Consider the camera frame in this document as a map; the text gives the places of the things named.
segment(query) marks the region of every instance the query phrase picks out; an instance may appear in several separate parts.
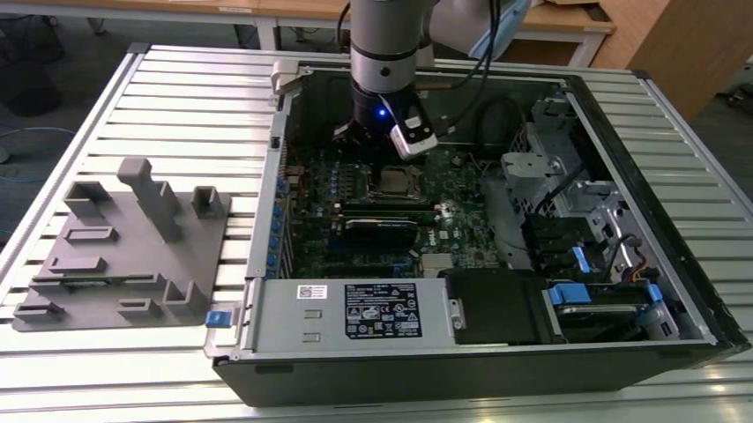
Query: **warning label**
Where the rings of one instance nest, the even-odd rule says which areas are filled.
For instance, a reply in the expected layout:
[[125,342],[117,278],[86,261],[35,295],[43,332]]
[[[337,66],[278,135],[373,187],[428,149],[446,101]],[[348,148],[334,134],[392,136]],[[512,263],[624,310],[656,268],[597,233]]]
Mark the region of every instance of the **warning label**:
[[416,284],[346,285],[345,334],[350,339],[421,337]]

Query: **cable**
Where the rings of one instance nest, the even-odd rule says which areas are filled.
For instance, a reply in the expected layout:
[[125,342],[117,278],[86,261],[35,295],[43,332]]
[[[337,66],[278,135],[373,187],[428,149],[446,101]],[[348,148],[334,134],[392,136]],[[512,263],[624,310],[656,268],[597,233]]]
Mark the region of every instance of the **cable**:
[[617,239],[617,243],[615,244],[615,249],[612,249],[612,252],[609,253],[608,265],[604,268],[604,279],[603,279],[604,284],[609,283],[609,277],[612,276],[612,266],[615,265],[615,260],[617,260],[617,254],[620,253],[620,246],[623,245],[623,242],[625,242],[631,238],[636,238],[636,235],[624,234]]
[[649,258],[644,255],[644,253],[640,252],[639,247],[636,247],[636,248],[633,249],[633,252],[636,253],[636,256],[640,257],[640,263],[639,263],[639,265],[636,266],[636,268],[633,269],[633,271],[631,271],[631,273],[629,273],[629,275],[628,275],[628,277],[627,277],[625,280],[629,280],[629,281],[632,281],[632,282],[636,282],[636,280],[637,280],[639,277],[640,277],[640,273],[641,273],[643,271],[645,271],[647,268],[649,267]]
[[341,17],[338,18],[338,27],[336,29],[336,39],[338,40],[338,47],[342,49],[342,38],[341,38],[341,31],[342,31],[342,22],[345,21],[345,17],[352,11],[352,2],[349,2],[345,7],[342,8]]
[[44,182],[44,179],[8,178],[7,176],[0,176],[0,181],[6,181],[6,182],[20,182],[20,183],[34,183],[34,182]]
[[290,26],[289,26],[287,29],[290,29],[293,31],[293,33],[298,33],[301,31],[302,33],[307,33],[307,34],[318,33],[322,30],[321,28],[317,28],[317,29],[313,29],[310,31],[306,31],[303,28],[299,28],[299,27],[293,28]]
[[56,127],[48,127],[48,126],[38,126],[38,127],[32,127],[32,128],[16,128],[15,126],[6,125],[6,124],[2,124],[2,123],[0,123],[0,126],[3,126],[4,128],[11,128],[11,130],[8,132],[0,134],[0,138],[7,137],[8,135],[18,134],[19,132],[26,132],[26,131],[63,132],[63,133],[69,134],[71,137],[75,137],[75,132],[73,130],[67,130],[66,128],[56,128]]
[[484,89],[486,88],[486,81],[489,80],[490,67],[492,67],[492,55],[494,52],[494,41],[497,40],[497,30],[500,29],[500,13],[497,11],[497,0],[490,0],[490,44],[486,46],[486,63],[484,64],[484,73],[481,74],[481,84],[480,89],[473,95],[469,104],[465,109],[458,113],[458,115],[452,119],[450,126],[456,126],[460,121],[465,118],[469,112],[473,110],[476,104],[480,102],[480,98],[484,95]]
[[474,146],[476,151],[481,150],[481,148],[484,148],[484,145],[486,144],[484,142],[484,123],[486,123],[489,112],[496,104],[513,105],[516,107],[516,111],[518,112],[518,116],[521,118],[521,126],[520,129],[516,131],[516,138],[521,135],[521,132],[525,130],[528,118],[526,118],[526,113],[522,110],[521,104],[506,94],[496,95],[494,97],[486,99],[480,104],[476,115],[473,117],[473,131],[474,131],[473,143],[476,144]]
[[573,169],[573,171],[568,174],[568,176],[565,176],[565,179],[562,180],[562,182],[560,183],[560,185],[554,188],[553,191],[550,191],[550,193],[544,196],[544,198],[541,199],[540,203],[537,204],[536,208],[533,209],[533,214],[538,214],[541,207],[544,207],[544,205],[552,201],[552,199],[576,182],[576,178],[579,177],[579,175],[581,174],[581,172],[587,170],[587,164],[584,162],[581,162],[576,168]]

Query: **barcode label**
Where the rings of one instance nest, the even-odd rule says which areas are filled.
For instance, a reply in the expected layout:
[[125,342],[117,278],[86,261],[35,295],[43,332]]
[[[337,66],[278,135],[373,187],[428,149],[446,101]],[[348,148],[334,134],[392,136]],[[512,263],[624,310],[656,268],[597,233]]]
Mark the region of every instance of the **barcode label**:
[[247,7],[219,7],[218,9],[230,13],[253,13],[253,9]]

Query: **metal bracket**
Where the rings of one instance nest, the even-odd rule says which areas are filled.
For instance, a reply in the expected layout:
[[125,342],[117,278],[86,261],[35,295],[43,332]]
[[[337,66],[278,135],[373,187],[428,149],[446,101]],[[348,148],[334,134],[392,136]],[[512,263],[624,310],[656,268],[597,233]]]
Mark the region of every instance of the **metal bracket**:
[[298,60],[278,60],[273,65],[273,92],[282,95],[291,91],[291,83],[302,76]]

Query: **metal table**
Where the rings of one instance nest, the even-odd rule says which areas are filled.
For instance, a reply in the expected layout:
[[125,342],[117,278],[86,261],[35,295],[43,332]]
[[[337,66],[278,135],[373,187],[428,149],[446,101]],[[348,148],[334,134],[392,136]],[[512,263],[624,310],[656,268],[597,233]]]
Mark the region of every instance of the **metal table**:
[[[214,185],[233,193],[214,301],[241,299],[270,136],[273,63],[281,57],[344,58],[218,48],[147,50],[135,49],[121,64],[0,255],[0,421],[748,421],[753,352],[612,393],[254,409],[223,385],[203,356],[205,327],[15,332],[15,304],[66,219],[66,188],[71,181],[91,180],[125,188],[114,175],[125,155],[150,157],[155,178],[177,191]],[[524,65],[500,69],[573,72]],[[579,73],[732,313],[752,332],[753,205],[653,83],[621,70]],[[223,342],[233,342],[233,334],[225,335]]]

